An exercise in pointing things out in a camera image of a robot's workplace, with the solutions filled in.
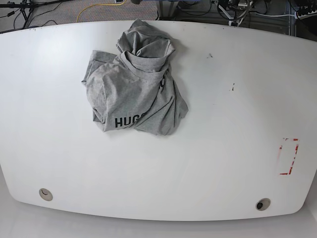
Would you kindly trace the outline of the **grey HUGO T-shirt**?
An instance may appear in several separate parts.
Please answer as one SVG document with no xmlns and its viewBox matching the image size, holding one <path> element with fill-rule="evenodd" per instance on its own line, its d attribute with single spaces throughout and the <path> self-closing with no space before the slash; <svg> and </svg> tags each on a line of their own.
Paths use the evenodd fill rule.
<svg viewBox="0 0 317 238">
<path fill-rule="evenodd" d="M 117 55 L 92 51 L 82 81 L 93 121 L 104 132 L 133 128 L 173 134 L 188 106 L 171 75 L 172 40 L 137 19 L 116 46 Z"/>
</svg>

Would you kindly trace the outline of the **white power strip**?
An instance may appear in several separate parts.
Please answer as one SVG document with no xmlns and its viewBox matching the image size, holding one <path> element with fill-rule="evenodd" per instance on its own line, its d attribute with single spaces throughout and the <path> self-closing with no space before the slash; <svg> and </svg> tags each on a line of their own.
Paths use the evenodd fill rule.
<svg viewBox="0 0 317 238">
<path fill-rule="evenodd" d="M 295 18 L 302 20 L 302 19 L 313 17 L 316 15 L 317 15 L 317 6 L 316 5 L 303 6 L 303 7 L 300 7 L 296 11 Z"/>
</svg>

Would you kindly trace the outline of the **red tape rectangle marking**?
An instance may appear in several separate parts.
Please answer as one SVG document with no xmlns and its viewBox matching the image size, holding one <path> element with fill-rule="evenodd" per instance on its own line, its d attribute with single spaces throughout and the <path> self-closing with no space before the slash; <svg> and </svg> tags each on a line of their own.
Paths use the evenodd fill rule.
<svg viewBox="0 0 317 238">
<path fill-rule="evenodd" d="M 279 147 L 277 172 L 279 175 L 291 175 L 298 152 L 298 138 L 283 138 Z"/>
</svg>

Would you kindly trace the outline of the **black tripod stand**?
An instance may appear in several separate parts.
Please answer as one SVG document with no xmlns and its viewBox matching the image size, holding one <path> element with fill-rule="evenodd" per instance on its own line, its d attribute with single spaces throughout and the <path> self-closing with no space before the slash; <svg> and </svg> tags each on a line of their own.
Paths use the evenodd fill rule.
<svg viewBox="0 0 317 238">
<path fill-rule="evenodd" d="M 53 0 L 53 1 L 47 1 L 47 2 L 34 2 L 33 0 L 22 0 L 20 3 L 8 1 L 7 3 L 1 4 L 0 7 L 18 9 L 24 18 L 24 24 L 22 26 L 22 29 L 26 29 L 31 22 L 30 17 L 36 8 L 40 8 L 42 6 L 47 6 L 47 5 L 69 2 L 69 1 L 71 0 Z"/>
</svg>

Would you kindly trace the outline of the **aluminium frame rail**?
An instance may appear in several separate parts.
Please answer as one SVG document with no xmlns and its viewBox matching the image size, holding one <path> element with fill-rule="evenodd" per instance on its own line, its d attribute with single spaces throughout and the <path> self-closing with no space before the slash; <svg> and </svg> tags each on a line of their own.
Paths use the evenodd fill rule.
<svg viewBox="0 0 317 238">
<path fill-rule="evenodd" d="M 158 20 L 175 20 L 178 0 L 157 0 Z"/>
</svg>

